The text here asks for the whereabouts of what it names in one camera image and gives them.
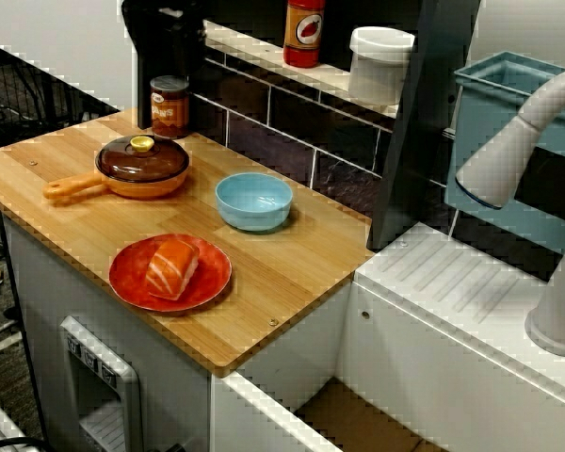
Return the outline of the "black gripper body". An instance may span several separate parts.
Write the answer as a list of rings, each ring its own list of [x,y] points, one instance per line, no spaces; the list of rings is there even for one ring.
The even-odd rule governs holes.
[[[188,77],[205,59],[205,45],[156,46],[137,50],[137,126],[151,126],[150,82],[163,75]]]

